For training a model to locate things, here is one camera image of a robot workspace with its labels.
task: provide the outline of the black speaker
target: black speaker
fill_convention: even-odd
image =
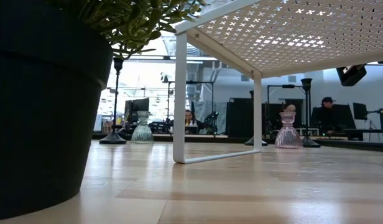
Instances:
[[[348,67],[336,68],[342,86],[354,86],[366,74],[365,65],[352,65]]]

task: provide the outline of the lamp base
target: lamp base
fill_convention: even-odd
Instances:
[[[250,140],[244,142],[246,146],[253,146],[254,145],[254,137],[252,137]],[[262,146],[267,146],[267,142],[262,141]]]
[[[112,130],[109,135],[99,140],[99,144],[126,144],[127,141],[120,137],[115,130]]]
[[[302,146],[303,147],[321,147],[319,144],[317,144],[313,140],[311,140],[309,136],[305,136],[303,138]]]

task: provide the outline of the pink glass vase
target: pink glass vase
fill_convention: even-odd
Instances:
[[[301,148],[302,141],[297,130],[292,126],[295,120],[295,112],[281,112],[280,116],[283,127],[277,134],[275,147],[281,149]]]

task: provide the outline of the wooden table surface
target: wooden table surface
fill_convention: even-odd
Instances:
[[[186,149],[199,157],[251,148]],[[172,160],[172,143],[93,141],[79,195],[1,223],[383,224],[383,152],[268,146],[260,154],[181,165]]]

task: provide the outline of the glass vase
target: glass vase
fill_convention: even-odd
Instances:
[[[275,147],[281,149],[301,148],[302,141],[297,130],[292,126],[295,120],[295,112],[281,112],[280,116],[283,127],[277,134]]]
[[[154,142],[153,133],[147,124],[150,112],[138,111],[137,117],[139,124],[137,125],[134,133],[132,134],[131,142],[135,144],[152,144]]]

